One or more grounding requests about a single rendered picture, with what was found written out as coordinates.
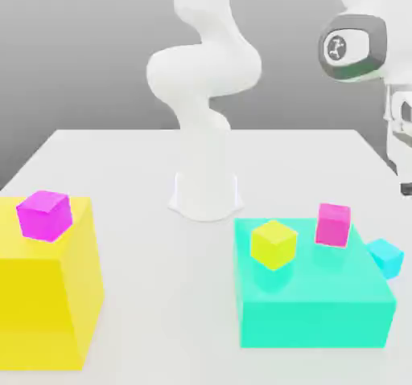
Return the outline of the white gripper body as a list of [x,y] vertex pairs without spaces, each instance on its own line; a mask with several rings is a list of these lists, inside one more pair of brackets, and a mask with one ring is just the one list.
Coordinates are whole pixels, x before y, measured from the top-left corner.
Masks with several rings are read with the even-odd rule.
[[400,179],[412,179],[412,136],[396,132],[390,126],[387,132],[387,156],[396,166]]

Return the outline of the small cyan cube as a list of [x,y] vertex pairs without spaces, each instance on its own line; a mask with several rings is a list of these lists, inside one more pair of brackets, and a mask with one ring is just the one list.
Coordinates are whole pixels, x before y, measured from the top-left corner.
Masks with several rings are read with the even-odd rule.
[[400,273],[404,259],[402,250],[385,239],[374,240],[366,248],[386,279],[395,278]]

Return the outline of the small pink cube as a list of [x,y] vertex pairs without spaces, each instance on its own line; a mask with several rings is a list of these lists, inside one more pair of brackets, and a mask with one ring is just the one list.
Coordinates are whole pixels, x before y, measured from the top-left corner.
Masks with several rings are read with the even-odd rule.
[[336,248],[345,248],[351,227],[351,208],[321,203],[315,230],[315,242]]

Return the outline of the small yellow cube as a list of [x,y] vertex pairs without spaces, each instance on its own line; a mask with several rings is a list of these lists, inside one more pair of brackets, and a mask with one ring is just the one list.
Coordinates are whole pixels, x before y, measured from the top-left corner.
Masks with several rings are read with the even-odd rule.
[[269,270],[275,271],[295,258],[297,231],[277,220],[252,230],[251,256]]

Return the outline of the small magenta cube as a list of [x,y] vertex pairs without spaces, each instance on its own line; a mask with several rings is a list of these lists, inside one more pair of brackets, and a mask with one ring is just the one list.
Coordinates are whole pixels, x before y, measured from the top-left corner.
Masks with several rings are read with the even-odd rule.
[[73,223],[69,197],[66,194],[38,190],[16,207],[24,237],[53,242]]

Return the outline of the large turquoise box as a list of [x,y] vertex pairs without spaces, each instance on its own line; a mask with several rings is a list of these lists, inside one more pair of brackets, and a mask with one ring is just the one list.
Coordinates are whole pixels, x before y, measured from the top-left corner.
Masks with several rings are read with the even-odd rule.
[[355,227],[345,248],[315,243],[315,219],[297,231],[295,258],[271,271],[251,256],[266,218],[234,221],[234,280],[243,348],[382,348],[397,301]]

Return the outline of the large yellow box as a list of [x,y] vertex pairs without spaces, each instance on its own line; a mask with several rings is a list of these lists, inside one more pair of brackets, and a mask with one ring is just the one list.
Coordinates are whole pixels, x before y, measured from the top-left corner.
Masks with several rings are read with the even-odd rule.
[[104,300],[91,200],[53,242],[23,236],[21,201],[0,197],[0,370],[79,371]]

